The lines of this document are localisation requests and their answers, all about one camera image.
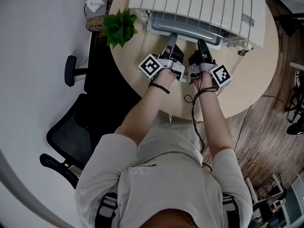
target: shirt sleeve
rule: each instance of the shirt sleeve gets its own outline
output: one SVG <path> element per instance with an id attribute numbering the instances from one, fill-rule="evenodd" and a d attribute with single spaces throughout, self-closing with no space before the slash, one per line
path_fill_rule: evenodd
<path id="1" fill-rule="evenodd" d="M 101 138 L 81 174 L 74 194 L 83 227 L 95 227 L 101 198 L 118 183 L 121 172 L 136 164 L 136 153 L 135 142 L 125 136 L 107 134 Z"/>
<path id="2" fill-rule="evenodd" d="M 240 228 L 247 228 L 252 216 L 252 201 L 233 150 L 219 152 L 213 160 L 213 177 L 222 192 L 234 197 L 239 211 Z"/>

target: green potted plant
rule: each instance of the green potted plant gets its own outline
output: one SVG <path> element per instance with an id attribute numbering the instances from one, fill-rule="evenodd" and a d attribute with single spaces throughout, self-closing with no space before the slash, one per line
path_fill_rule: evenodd
<path id="1" fill-rule="evenodd" d="M 119 44 L 123 47 L 137 33 L 133 25 L 135 20 L 135 14 L 130 15 L 129 9 L 124 9 L 122 13 L 118 10 L 116 15 L 110 14 L 105 16 L 102 35 L 107 36 L 108 46 L 112 45 L 114 48 Z"/>

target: person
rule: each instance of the person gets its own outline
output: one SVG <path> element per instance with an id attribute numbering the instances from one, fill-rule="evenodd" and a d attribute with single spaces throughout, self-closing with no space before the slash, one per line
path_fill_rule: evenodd
<path id="1" fill-rule="evenodd" d="M 175 78 L 164 69 L 153 83 L 169 90 Z M 198 91 L 212 87 L 211 75 L 203 72 L 194 85 Z M 166 95 L 150 86 L 116 133 L 102 136 L 75 191 L 83 227 L 95 227 L 99 204 L 114 187 L 118 208 L 113 228 L 225 228 L 223 194 L 234 198 L 239 227 L 248 227 L 251 197 L 216 93 L 199 96 L 212 173 L 202 168 L 192 121 L 174 116 L 170 121 L 160 111 Z"/>

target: black beaded bracelet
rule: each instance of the black beaded bracelet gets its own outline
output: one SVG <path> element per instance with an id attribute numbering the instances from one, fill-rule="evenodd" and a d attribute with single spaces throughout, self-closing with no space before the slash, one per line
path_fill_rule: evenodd
<path id="1" fill-rule="evenodd" d="M 157 84 L 155 84 L 155 83 L 150 82 L 150 83 L 149 83 L 149 87 L 150 87 L 150 86 L 154 86 L 154 87 L 160 88 L 160 89 L 162 89 L 164 92 L 166 92 L 167 94 L 170 94 L 170 91 L 167 90 L 166 88 L 162 87 L 161 85 L 157 85 Z"/>

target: forearm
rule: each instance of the forearm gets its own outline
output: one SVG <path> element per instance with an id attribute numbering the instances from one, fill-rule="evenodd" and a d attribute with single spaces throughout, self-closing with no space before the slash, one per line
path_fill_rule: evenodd
<path id="1" fill-rule="evenodd" d="M 171 85 L 170 80 L 162 75 L 158 76 L 154 83 L 166 89 Z M 154 86 L 148 88 L 144 97 L 126 116 L 118 134 L 132 139 L 138 146 L 148 133 L 166 95 L 167 93 L 162 89 Z"/>
<path id="2" fill-rule="evenodd" d="M 199 98 L 208 146 L 214 158 L 223 149 L 233 149 L 232 136 L 216 93 L 205 92 Z"/>

